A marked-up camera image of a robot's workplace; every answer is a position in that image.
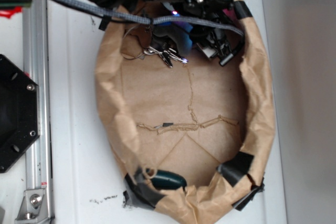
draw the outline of white wall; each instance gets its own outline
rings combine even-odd
[[[336,0],[263,2],[288,223],[336,223]]]

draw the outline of black electrical tape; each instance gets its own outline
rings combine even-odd
[[[244,1],[235,1],[234,9],[238,19],[251,18],[253,17],[250,9],[247,7]]]
[[[262,193],[264,190],[265,190],[265,184],[263,182],[261,182],[261,186],[253,186],[251,192],[244,198],[232,204],[232,207],[238,211],[242,211],[246,207],[246,205],[253,200],[254,196],[256,196],[257,193]]]
[[[99,30],[105,31],[110,22],[111,22],[111,17],[104,15],[103,18],[101,19]]]
[[[238,154],[217,167],[217,171],[234,187],[250,170],[254,156],[238,152]]]
[[[129,174],[126,175],[124,183],[127,192],[124,193],[125,204],[134,207],[141,207],[148,210],[154,210],[156,204],[164,197],[158,191],[150,188],[145,181],[142,170],[139,168],[135,173],[133,183]]]

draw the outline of crumpled brown paper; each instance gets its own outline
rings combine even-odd
[[[269,61],[254,19],[240,24],[243,60],[223,68],[196,52],[172,69],[155,55],[127,60],[142,48],[134,36],[123,39],[123,24],[110,24],[100,46],[98,111],[122,175],[150,167],[185,177],[185,190],[160,191],[155,209],[179,223],[215,223],[264,175],[275,131]],[[232,187],[216,167],[238,151],[254,160]]]

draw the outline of black octagonal mount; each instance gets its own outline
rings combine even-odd
[[[0,173],[38,138],[37,91],[35,82],[0,55]]]

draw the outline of gray braided cable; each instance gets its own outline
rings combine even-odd
[[[240,36],[244,36],[244,32],[238,29],[235,26],[228,25],[228,24],[220,24],[216,23],[210,20],[205,20],[205,19],[199,19],[199,18],[194,18],[194,17],[176,17],[176,16],[163,16],[155,19],[150,19],[150,18],[145,18],[145,17],[140,17],[128,13],[120,13],[120,12],[115,12],[113,10],[101,8],[99,6],[94,6],[90,5],[78,0],[53,0],[59,4],[65,5],[70,8],[75,8],[78,10],[84,10],[87,12],[91,13],[96,13],[96,14],[103,14],[109,17],[113,18],[119,18],[131,22],[135,22],[138,24],[144,24],[144,25],[158,25],[166,22],[186,22],[190,23],[193,25],[201,25],[201,26],[208,26],[208,27],[213,27],[213,28],[219,28],[219,29],[225,29],[225,30],[231,30]]]

